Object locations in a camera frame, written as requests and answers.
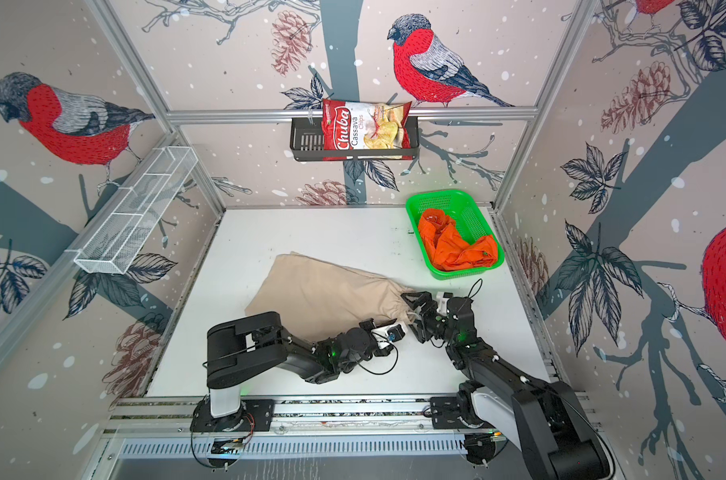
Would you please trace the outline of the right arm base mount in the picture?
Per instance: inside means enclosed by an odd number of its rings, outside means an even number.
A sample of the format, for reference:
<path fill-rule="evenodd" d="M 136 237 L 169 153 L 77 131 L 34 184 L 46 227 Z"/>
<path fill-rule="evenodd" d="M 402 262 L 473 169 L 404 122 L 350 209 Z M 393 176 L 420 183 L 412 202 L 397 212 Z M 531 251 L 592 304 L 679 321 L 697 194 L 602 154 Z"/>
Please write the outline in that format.
<path fill-rule="evenodd" d="M 465 382 L 450 396 L 432 397 L 422 415 L 438 429 L 501 430 L 515 427 L 514 413 L 488 387 Z"/>

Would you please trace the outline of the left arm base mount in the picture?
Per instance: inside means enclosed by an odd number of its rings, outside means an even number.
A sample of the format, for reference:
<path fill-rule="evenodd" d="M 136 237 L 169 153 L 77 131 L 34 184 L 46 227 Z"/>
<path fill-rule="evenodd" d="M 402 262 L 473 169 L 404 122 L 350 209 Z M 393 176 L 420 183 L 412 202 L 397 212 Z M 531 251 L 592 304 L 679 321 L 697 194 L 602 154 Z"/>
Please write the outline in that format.
<path fill-rule="evenodd" d="M 234 413 L 215 417 L 211 396 L 206 395 L 195 407 L 190 431 L 192 433 L 244 432 L 261 433 L 270 430 L 276 403 L 272 399 L 242 400 Z"/>

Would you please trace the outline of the horizontal aluminium frame bar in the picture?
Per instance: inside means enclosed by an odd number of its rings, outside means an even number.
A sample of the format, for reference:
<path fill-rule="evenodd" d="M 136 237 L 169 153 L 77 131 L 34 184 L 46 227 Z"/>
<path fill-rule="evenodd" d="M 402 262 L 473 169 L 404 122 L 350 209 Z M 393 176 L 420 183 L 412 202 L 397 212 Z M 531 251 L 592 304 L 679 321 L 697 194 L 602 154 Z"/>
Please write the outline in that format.
<path fill-rule="evenodd" d="M 413 108 L 410 115 L 428 121 L 490 120 L 533 121 L 540 111 L 536 107 L 441 107 Z M 321 118 L 321 109 L 288 110 L 171 110 L 166 119 L 175 126 L 290 123 L 294 118 Z"/>

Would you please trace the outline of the beige shorts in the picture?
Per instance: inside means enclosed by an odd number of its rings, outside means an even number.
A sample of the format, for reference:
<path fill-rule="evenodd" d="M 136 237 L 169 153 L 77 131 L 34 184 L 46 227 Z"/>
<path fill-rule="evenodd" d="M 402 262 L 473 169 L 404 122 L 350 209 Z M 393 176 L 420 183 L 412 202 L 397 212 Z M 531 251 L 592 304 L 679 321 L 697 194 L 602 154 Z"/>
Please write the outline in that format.
<path fill-rule="evenodd" d="M 401 298 L 411 291 L 379 274 L 292 252 L 276 257 L 245 314 L 274 311 L 291 334 L 320 341 L 366 320 L 411 323 Z"/>

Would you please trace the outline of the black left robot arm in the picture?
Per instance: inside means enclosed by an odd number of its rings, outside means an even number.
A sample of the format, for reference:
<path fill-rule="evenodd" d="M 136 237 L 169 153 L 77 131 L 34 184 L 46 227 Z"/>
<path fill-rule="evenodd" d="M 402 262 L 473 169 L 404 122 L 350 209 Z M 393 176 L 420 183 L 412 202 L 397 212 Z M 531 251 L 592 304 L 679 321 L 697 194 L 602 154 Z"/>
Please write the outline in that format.
<path fill-rule="evenodd" d="M 210 415 L 242 416 L 241 385 L 272 368 L 292 372 L 310 384 L 325 384 L 375 357 L 396 352 L 396 343 L 404 337 L 403 325 L 394 320 L 368 319 L 314 342 L 289 332 L 275 311 L 220 323 L 206 336 Z"/>

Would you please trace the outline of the green plastic basket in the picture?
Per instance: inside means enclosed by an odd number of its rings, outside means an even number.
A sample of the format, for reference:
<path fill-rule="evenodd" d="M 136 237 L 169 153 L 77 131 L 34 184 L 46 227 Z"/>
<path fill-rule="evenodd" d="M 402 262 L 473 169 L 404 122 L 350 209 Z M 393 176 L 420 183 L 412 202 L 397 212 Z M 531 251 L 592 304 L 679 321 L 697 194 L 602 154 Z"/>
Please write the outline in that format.
<path fill-rule="evenodd" d="M 459 234 L 470 244 L 477 241 L 481 236 L 492 236 L 498 246 L 499 260 L 490 268 L 474 268 L 455 272 L 442 272 L 435 269 L 428 260 L 418 232 L 419 219 L 427 209 L 442 210 L 446 215 L 452 217 L 456 221 L 456 228 Z M 407 200 L 406 212 L 414 228 L 425 264 L 434 278 L 438 280 L 449 280 L 462 276 L 476 275 L 497 268 L 504 262 L 504 251 L 471 195 L 461 190 L 443 190 L 416 194 Z"/>

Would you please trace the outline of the orange shorts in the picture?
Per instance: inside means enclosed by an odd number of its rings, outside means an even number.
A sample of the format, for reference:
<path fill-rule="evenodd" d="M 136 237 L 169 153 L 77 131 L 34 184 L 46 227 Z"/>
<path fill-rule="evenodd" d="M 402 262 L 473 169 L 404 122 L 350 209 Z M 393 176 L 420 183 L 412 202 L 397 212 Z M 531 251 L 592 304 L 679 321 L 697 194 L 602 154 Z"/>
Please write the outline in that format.
<path fill-rule="evenodd" d="M 499 260 L 492 236 L 481 236 L 470 244 L 459 234 L 456 221 L 442 210 L 425 210 L 418 222 L 418 232 L 430 264 L 439 271 L 490 268 Z"/>

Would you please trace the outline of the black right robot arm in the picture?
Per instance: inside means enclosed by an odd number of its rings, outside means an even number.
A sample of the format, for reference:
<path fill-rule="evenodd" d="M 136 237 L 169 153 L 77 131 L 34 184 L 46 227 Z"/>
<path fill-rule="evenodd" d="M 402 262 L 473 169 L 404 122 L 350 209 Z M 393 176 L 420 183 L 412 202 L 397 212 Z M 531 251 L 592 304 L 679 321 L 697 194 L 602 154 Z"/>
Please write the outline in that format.
<path fill-rule="evenodd" d="M 573 389 L 504 360 L 479 336 L 471 298 L 426 291 L 401 298 L 415 314 L 411 329 L 417 340 L 442 341 L 454 368 L 467 378 L 457 392 L 463 422 L 499 430 L 521 452 L 533 479 L 613 477 L 615 460 Z"/>

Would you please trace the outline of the right aluminium corner post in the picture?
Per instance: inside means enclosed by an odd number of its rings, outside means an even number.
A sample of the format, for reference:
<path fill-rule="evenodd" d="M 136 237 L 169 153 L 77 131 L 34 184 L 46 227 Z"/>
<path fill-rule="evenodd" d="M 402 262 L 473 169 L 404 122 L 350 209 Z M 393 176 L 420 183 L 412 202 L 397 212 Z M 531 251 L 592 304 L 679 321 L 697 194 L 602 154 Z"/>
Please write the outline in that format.
<path fill-rule="evenodd" d="M 573 63 L 589 29 L 591 18 L 595 13 L 597 4 L 598 2 L 596 0 L 577 1 L 573 11 L 565 16 L 567 29 L 550 66 L 543 87 L 537 97 L 535 115 L 532 120 L 527 122 L 516 153 L 512 158 L 494 200 L 494 209 L 497 213 L 501 213 L 510 203 L 515 185 L 523 171 L 526 161 L 533 151 L 537 137 L 544 128 L 550 110 L 567 76 L 569 67 Z"/>

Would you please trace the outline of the black wall basket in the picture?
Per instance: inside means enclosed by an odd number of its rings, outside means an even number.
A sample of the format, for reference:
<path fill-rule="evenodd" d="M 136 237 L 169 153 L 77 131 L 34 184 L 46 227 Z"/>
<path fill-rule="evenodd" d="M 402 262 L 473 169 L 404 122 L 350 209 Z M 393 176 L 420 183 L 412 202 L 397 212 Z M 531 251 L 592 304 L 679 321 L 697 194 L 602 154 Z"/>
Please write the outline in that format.
<path fill-rule="evenodd" d="M 414 160 L 419 157 L 420 137 L 418 119 L 409 117 L 406 132 L 410 148 L 385 150 L 325 150 L 324 136 L 319 119 L 294 117 L 291 123 L 290 149 L 298 162 L 345 160 Z"/>

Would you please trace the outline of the aluminium frame corner post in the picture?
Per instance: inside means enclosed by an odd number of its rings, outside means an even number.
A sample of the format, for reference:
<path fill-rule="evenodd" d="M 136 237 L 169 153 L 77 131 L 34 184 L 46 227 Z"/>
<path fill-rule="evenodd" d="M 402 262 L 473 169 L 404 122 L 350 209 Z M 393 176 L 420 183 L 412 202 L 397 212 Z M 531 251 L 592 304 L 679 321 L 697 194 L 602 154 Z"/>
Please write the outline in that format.
<path fill-rule="evenodd" d="M 180 128 L 171 123 L 170 109 L 156 82 L 152 79 L 149 67 L 141 59 L 110 2 L 86 0 L 85 4 L 89 7 L 127 73 L 141 91 L 141 95 L 164 133 L 173 138 L 175 145 L 190 147 L 191 144 Z M 191 175 L 214 214 L 221 217 L 226 211 L 226 206 L 202 160 L 198 161 Z"/>

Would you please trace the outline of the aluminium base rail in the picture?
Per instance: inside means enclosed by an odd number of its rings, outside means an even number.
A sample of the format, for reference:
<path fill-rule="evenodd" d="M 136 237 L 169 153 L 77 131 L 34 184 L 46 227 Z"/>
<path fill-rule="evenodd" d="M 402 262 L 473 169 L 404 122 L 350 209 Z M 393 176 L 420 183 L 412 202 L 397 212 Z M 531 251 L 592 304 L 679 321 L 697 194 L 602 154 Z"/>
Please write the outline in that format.
<path fill-rule="evenodd" d="M 139 399 L 110 419 L 101 459 L 190 460 L 225 470 L 247 460 L 458 454 L 486 464 L 511 445 L 499 430 L 434 429 L 422 415 L 430 398 L 276 397 L 270 430 L 261 433 L 192 433 L 195 399 Z"/>

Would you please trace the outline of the red cassava chips bag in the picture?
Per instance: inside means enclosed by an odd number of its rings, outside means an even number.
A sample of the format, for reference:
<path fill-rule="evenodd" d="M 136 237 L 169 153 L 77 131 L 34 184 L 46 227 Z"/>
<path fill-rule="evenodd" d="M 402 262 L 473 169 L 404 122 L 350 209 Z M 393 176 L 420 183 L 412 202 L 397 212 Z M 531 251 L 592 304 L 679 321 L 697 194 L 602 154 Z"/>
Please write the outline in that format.
<path fill-rule="evenodd" d="M 363 103 L 324 99 L 322 102 L 323 151 L 398 150 L 413 158 L 414 146 L 406 129 L 411 103 Z"/>

